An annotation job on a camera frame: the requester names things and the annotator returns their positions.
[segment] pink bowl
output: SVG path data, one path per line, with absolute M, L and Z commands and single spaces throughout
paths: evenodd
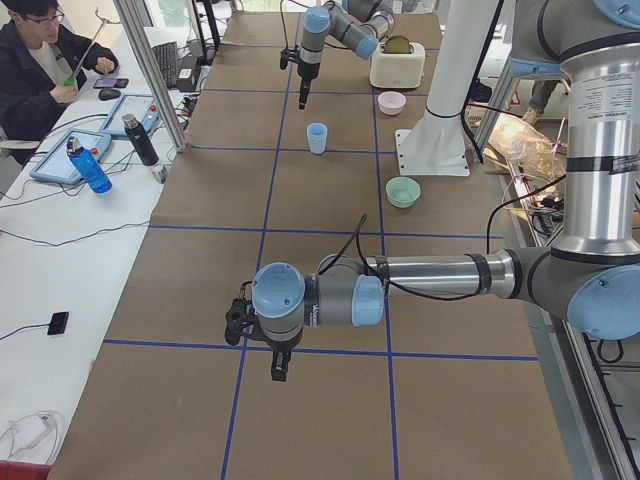
M 407 99 L 400 92 L 382 92 L 378 95 L 378 108 L 386 115 L 399 114 L 407 103 Z

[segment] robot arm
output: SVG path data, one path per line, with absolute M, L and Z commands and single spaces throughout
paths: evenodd
M 416 4 L 417 0 L 407 0 L 406 8 L 415 9 Z M 347 13 L 364 23 L 354 23 Z M 332 36 L 360 58 L 369 60 L 378 41 L 389 35 L 393 27 L 390 0 L 373 4 L 363 0 L 350 0 L 343 2 L 342 6 L 329 0 L 322 7 L 307 10 L 300 47 L 296 46 L 293 50 L 285 48 L 280 52 L 282 70 L 287 68 L 289 62 L 298 65 L 298 75 L 301 78 L 298 107 L 303 110 L 307 104 L 311 81 L 318 77 L 320 71 L 327 36 Z
M 456 33 L 447 28 L 445 37 Z M 274 379 L 286 378 L 303 325 L 377 323 L 386 294 L 494 294 L 531 302 L 597 338 L 640 332 L 640 245 L 631 236 L 640 151 L 640 3 L 519 0 L 512 65 L 517 75 L 562 69 L 572 80 L 565 221 L 555 244 L 490 255 L 338 256 L 324 275 L 306 277 L 286 264 L 264 267 L 253 282 L 253 303 L 243 295 L 234 300 L 242 308 L 227 314 L 227 329 L 238 338 L 246 326 L 264 332 L 274 350 Z M 295 281 L 283 283 L 286 277 Z

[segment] black tape band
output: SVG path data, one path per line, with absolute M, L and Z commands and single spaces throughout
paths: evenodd
M 382 3 L 382 0 L 377 0 L 376 2 L 374 2 L 373 5 L 371 5 L 371 10 L 369 10 L 369 13 L 367 14 L 367 19 L 365 20 L 365 22 L 368 22 L 369 20 L 371 20 L 371 17 L 373 17 L 373 14 L 378 11 L 378 7 L 380 6 L 380 3 Z
M 434 113 L 431 110 L 429 110 L 429 105 L 426 106 L 427 112 L 429 112 L 431 115 L 433 115 L 436 118 L 454 118 L 460 115 L 460 112 L 458 113 L 454 113 L 453 115 L 440 115 L 439 113 Z
M 344 37 L 347 36 L 347 32 L 351 29 L 352 25 L 353 25 L 353 22 L 349 22 L 349 25 L 347 25 L 347 28 L 344 29 L 344 32 L 342 32 L 342 35 L 340 35 L 340 38 L 337 39 L 340 43 L 344 43 Z
M 638 155 L 567 158 L 567 172 L 609 172 L 610 175 L 636 172 Z
M 467 253 L 467 257 L 473 260 L 478 269 L 478 288 L 474 295 L 486 295 L 491 290 L 491 269 L 489 268 L 489 262 L 484 255 L 478 253 Z
M 616 47 L 618 45 L 628 45 L 629 43 L 640 42 L 640 32 L 621 33 L 619 35 L 611 35 L 604 38 L 598 38 L 589 42 L 581 43 L 575 47 L 562 52 L 560 61 L 564 62 L 569 58 L 582 55 L 583 53 L 593 52 L 602 48 Z
M 304 324 L 318 326 L 320 318 L 320 292 L 315 273 L 304 277 Z
M 590 263 L 594 265 L 630 265 L 640 263 L 640 253 L 629 255 L 591 255 L 587 253 L 567 252 L 551 248 L 551 254 L 562 260 L 569 260 L 576 263 Z

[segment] black jacket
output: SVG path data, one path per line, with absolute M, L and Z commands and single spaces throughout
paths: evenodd
M 71 33 L 60 25 L 56 45 L 75 70 L 91 40 Z M 118 61 L 108 48 L 94 44 L 83 67 L 95 67 L 98 57 L 106 57 L 116 66 Z M 78 88 L 87 81 L 80 71 Z M 55 87 L 46 72 L 31 56 L 18 35 L 15 23 L 7 23 L 0 30 L 0 125 L 12 140 L 42 140 L 58 121 L 64 107 L 49 94 Z M 32 150 L 14 150 L 13 155 L 24 164 Z

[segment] glasses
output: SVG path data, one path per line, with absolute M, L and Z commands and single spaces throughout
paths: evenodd
M 37 23 L 38 25 L 41 25 L 45 28 L 49 28 L 52 25 L 59 25 L 60 22 L 62 22 L 62 20 L 64 20 L 64 13 L 62 13 L 60 10 L 57 10 L 58 14 L 54 15 L 53 17 L 49 17 L 49 18 L 41 18 L 40 20 L 36 20 L 35 18 L 30 18 L 28 16 L 24 16 L 24 18 L 26 18 L 27 20 L 31 20 L 32 22 Z

